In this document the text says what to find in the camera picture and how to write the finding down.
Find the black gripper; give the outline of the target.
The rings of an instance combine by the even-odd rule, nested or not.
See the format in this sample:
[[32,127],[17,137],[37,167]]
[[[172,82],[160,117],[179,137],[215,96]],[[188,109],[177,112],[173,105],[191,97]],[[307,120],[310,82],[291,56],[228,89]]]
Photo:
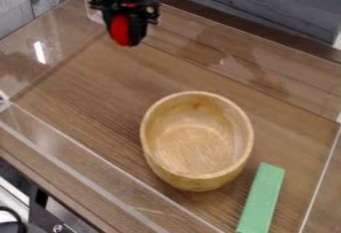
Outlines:
[[111,31],[113,18],[129,15],[129,46],[136,46],[147,35],[148,23],[157,24],[160,18],[160,0],[90,0],[90,8],[100,10],[107,31]]

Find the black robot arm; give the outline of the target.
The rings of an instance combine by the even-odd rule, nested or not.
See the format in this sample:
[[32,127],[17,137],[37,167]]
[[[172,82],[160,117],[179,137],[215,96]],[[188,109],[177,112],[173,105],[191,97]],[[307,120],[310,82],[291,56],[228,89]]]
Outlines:
[[86,7],[100,13],[112,40],[135,47],[148,33],[148,25],[160,17],[160,0],[86,0]]

